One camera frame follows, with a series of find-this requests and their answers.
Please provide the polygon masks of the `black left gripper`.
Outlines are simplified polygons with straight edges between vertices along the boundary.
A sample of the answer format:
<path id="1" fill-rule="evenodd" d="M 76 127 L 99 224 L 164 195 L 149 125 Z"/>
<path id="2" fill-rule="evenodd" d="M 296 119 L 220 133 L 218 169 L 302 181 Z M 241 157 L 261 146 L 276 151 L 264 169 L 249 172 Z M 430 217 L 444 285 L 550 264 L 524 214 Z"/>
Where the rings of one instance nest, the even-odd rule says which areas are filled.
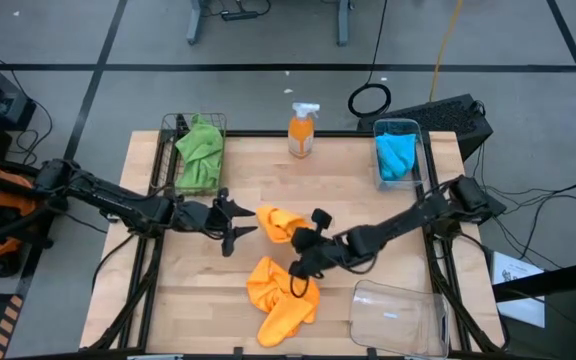
<path id="1" fill-rule="evenodd" d="M 177 203 L 171 229 L 177 232 L 198 232 L 210 239 L 220 240 L 222 255 L 230 257 L 234 252 L 235 239 L 258 227 L 233 227 L 232 218 L 254 216 L 255 212 L 240 207 L 234 200 L 228 200 L 228 195 L 227 188 L 219 189 L 211 207 L 197 201 Z"/>

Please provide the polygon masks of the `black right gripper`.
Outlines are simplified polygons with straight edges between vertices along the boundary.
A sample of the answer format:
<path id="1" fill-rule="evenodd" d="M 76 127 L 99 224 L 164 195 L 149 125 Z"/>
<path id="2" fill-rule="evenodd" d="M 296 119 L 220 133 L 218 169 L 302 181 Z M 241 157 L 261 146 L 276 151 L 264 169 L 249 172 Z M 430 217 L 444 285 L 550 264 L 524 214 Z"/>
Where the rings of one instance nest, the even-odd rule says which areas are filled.
<path id="1" fill-rule="evenodd" d="M 299 259 L 289 266 L 291 276 L 306 280 L 314 274 L 334 267 L 350 267 L 353 257 L 346 245 L 339 241 L 322 237 L 318 232 L 329 228 L 332 216 L 321 208 L 315 208 L 311 215 L 315 230 L 299 228 L 291 239 L 291 244 Z"/>

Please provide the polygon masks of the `orange microfiber towel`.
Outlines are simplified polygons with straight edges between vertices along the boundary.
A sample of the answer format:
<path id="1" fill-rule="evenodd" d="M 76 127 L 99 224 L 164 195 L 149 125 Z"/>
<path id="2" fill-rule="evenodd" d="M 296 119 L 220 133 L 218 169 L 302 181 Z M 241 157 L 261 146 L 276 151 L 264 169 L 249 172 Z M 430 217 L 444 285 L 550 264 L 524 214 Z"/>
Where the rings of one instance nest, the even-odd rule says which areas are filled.
<path id="1" fill-rule="evenodd" d="M 320 290 L 312 280 L 291 276 L 270 257 L 262 257 L 246 282 L 249 300 L 267 317 L 262 322 L 257 341 L 274 347 L 295 336 L 302 324 L 316 320 Z"/>
<path id="2" fill-rule="evenodd" d="M 273 243 L 289 243 L 299 228 L 313 229 L 303 216 L 270 205 L 259 207 L 256 216 Z"/>

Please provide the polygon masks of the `green microfiber towel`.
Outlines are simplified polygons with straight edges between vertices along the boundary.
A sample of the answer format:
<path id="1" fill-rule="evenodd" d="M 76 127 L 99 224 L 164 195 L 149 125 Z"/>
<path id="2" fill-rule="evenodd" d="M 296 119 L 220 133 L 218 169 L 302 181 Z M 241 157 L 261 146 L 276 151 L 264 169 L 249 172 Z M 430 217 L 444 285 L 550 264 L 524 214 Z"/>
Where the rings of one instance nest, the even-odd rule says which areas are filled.
<path id="1" fill-rule="evenodd" d="M 223 136 L 203 115 L 193 114 L 190 122 L 189 132 L 175 143 L 184 162 L 175 186 L 184 195 L 213 192 L 220 181 Z"/>

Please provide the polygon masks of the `blue microfiber towel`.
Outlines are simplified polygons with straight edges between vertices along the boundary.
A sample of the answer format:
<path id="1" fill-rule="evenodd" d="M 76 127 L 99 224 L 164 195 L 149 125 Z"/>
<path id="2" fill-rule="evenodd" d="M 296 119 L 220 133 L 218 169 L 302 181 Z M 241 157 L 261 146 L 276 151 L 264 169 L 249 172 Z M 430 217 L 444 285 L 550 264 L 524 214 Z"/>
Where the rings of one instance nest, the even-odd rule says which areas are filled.
<path id="1" fill-rule="evenodd" d="M 383 134 L 375 138 L 379 175 L 384 181 L 404 178 L 416 162 L 415 134 Z"/>

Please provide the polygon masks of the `orange spray bottle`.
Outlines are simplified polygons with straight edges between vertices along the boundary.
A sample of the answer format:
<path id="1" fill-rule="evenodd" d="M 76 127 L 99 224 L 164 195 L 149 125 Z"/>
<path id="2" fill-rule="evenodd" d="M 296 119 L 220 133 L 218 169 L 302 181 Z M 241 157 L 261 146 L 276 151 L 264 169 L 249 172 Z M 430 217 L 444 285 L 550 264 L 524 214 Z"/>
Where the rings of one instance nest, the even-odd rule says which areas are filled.
<path id="1" fill-rule="evenodd" d="M 320 110 L 320 105 L 294 102 L 292 109 L 294 115 L 288 128 L 288 148 L 292 155 L 304 158 L 312 151 L 315 132 L 314 118 Z"/>

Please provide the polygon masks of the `clear plastic bin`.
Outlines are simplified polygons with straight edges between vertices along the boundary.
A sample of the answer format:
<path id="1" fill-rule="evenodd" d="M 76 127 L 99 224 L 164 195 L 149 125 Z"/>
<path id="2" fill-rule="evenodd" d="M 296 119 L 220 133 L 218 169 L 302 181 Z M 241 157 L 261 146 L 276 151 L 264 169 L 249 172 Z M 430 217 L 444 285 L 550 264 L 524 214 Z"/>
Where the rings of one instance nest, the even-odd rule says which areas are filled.
<path id="1" fill-rule="evenodd" d="M 415 134 L 416 140 L 416 162 L 412 170 L 398 181 L 384 181 L 379 175 L 379 163 L 375 138 L 383 134 L 405 135 Z M 427 182 L 428 166 L 426 162 L 425 140 L 420 126 L 414 120 L 404 118 L 385 118 L 377 120 L 373 127 L 374 135 L 374 158 L 375 158 L 375 184 L 379 191 L 392 191 L 395 189 L 414 188 L 424 185 Z"/>
<path id="2" fill-rule="evenodd" d="M 357 282 L 349 335 L 360 346 L 406 357 L 445 359 L 450 350 L 449 306 L 438 293 Z"/>

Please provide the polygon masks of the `black keyboard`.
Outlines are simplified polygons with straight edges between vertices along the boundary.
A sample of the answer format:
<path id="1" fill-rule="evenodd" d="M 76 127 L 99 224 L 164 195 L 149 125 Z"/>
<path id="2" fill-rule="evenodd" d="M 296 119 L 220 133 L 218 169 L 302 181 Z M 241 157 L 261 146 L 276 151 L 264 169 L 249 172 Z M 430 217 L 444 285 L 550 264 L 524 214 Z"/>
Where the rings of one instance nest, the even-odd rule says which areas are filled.
<path id="1" fill-rule="evenodd" d="M 493 134 L 485 115 L 484 104 L 464 94 L 360 119 L 357 130 L 372 130 L 377 120 L 385 118 L 414 120 L 423 131 L 454 132 L 466 161 Z"/>

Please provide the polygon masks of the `grey desk leg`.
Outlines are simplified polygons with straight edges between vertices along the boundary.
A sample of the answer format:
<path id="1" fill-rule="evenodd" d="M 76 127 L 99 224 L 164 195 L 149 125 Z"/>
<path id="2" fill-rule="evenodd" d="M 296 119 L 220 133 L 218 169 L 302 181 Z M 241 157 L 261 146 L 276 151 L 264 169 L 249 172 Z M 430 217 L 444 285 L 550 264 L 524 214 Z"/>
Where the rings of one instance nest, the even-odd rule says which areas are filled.
<path id="1" fill-rule="evenodd" d="M 190 15 L 186 33 L 186 40 L 189 45 L 194 45 L 198 40 L 199 27 L 202 19 L 203 0 L 189 0 Z"/>
<path id="2" fill-rule="evenodd" d="M 337 45 L 344 47 L 349 40 L 349 13 L 352 9 L 351 0 L 337 2 Z"/>

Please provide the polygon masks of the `black desk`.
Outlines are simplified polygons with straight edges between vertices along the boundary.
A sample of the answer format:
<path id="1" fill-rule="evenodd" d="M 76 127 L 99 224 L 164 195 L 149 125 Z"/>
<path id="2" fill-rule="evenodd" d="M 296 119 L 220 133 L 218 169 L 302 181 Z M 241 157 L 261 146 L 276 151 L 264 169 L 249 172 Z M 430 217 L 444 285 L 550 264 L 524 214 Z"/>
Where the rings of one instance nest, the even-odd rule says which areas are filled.
<path id="1" fill-rule="evenodd" d="M 576 360 L 576 259 L 495 252 L 491 277 L 511 354 Z"/>

